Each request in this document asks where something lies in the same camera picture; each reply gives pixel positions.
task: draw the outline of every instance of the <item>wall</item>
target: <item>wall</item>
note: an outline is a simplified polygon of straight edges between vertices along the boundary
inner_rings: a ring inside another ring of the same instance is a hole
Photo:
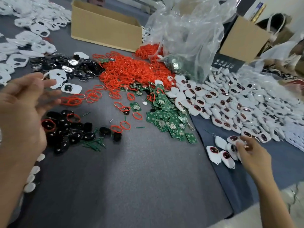
[[[267,4],[267,7],[259,17],[258,22],[260,20],[268,18],[273,13],[285,13],[292,16],[291,25],[295,22],[298,22],[297,24],[299,25],[299,18],[302,17],[300,15],[303,15],[304,17],[304,0],[256,0],[244,15],[245,18],[250,18],[259,2]]]

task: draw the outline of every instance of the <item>hand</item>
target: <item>hand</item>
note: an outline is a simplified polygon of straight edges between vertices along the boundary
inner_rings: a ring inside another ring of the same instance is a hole
[[[61,91],[44,92],[44,88],[55,85],[56,80],[42,81],[42,78],[42,73],[28,74],[10,81],[0,91],[0,147],[9,148],[15,157],[29,155],[37,158],[46,148],[41,117],[60,104],[60,99],[43,105],[38,105],[38,100],[47,100]]]
[[[245,148],[241,142],[236,143],[244,168],[256,183],[269,183],[273,180],[270,154],[254,138],[240,138],[248,146]]]

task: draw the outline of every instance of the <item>gray work surface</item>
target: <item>gray work surface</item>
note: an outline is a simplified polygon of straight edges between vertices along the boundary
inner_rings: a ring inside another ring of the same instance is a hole
[[[70,8],[65,0],[51,1]],[[22,30],[13,25],[13,19],[0,17],[0,32],[5,37],[13,38]],[[71,39],[69,26],[51,32],[50,38],[57,51],[66,55],[81,51],[91,56],[114,50]],[[29,72],[29,66],[17,68],[12,78]],[[100,84],[97,78],[89,82],[74,78],[69,82],[80,84],[82,92]],[[113,106],[115,100],[108,92],[102,93],[96,103],[83,102],[74,108],[59,106],[54,111],[72,109],[78,115],[91,112],[82,122],[92,122],[93,127],[118,125],[124,115]],[[121,102],[129,104],[125,92],[122,96]],[[17,227],[203,228],[232,214],[202,142],[198,139],[198,144],[189,144],[161,133],[145,121],[151,106],[144,106],[143,100],[136,98],[144,119],[138,121],[128,115],[132,128],[123,132],[119,143],[105,138],[106,149],[101,152],[73,145],[61,156],[47,150],[42,181]]]
[[[225,140],[229,136],[239,135],[233,131],[227,131],[213,125],[211,119],[203,119],[200,115],[191,116],[191,118],[205,147],[215,146],[212,134]],[[261,145],[268,150],[272,157],[273,176],[280,189],[304,180],[304,152],[286,141],[276,142],[271,140]],[[234,170],[228,169],[224,163],[219,165],[212,163],[212,166],[228,197],[234,214],[238,214],[253,203],[258,202],[257,188],[240,161],[236,161]]]

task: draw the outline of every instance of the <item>plastic bag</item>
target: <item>plastic bag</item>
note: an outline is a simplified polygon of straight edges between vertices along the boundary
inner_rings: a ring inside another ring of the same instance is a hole
[[[236,3],[237,0],[181,0],[173,8],[158,3],[146,24],[150,36],[144,44],[160,43],[164,56],[170,55],[168,63],[173,64],[174,60],[182,64],[176,73],[189,73],[192,80],[203,83],[223,39],[223,23],[236,13]]]

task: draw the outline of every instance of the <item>product box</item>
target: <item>product box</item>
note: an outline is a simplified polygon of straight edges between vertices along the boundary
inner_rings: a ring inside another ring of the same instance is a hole
[[[79,0],[72,2],[71,37],[135,52],[142,44],[137,19]]]
[[[229,68],[230,72],[253,61],[271,36],[241,16],[224,27],[225,36],[211,66]]]

